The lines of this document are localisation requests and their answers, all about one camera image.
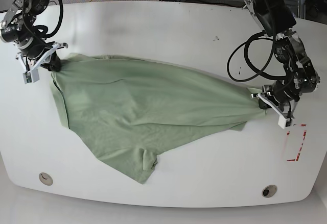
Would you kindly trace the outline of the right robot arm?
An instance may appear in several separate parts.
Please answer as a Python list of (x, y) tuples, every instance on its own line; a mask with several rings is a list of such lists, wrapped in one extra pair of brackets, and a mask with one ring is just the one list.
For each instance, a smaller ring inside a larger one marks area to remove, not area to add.
[(64, 15), (63, 1), (59, 3), (58, 23), (52, 32), (45, 25), (35, 25), (38, 15), (43, 13), (50, 0), (14, 0), (1, 21), (1, 40), (4, 43), (13, 42), (20, 50), (22, 65), (26, 72), (36, 68), (39, 64), (49, 71), (59, 71), (61, 61), (56, 54), (59, 48), (67, 47), (61, 44), (55, 47), (55, 42), (46, 42), (59, 31)]

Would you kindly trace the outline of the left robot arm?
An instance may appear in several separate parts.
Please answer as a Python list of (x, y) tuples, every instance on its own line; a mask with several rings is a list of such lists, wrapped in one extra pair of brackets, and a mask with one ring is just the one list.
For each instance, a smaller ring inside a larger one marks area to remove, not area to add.
[[(320, 82), (319, 75), (308, 57), (298, 33), (292, 28), (296, 20), (284, 0), (244, 0), (261, 32), (252, 35), (244, 46), (244, 58), (249, 68), (259, 76), (272, 80), (272, 85), (263, 86), (262, 96), (268, 104), (260, 101), (263, 109), (275, 105), (279, 111), (289, 107), (288, 117), (292, 116), (300, 96), (311, 93)], [(285, 75), (273, 76), (260, 71), (250, 61), (250, 44), (261, 37), (270, 37), (276, 60), (283, 65)]]

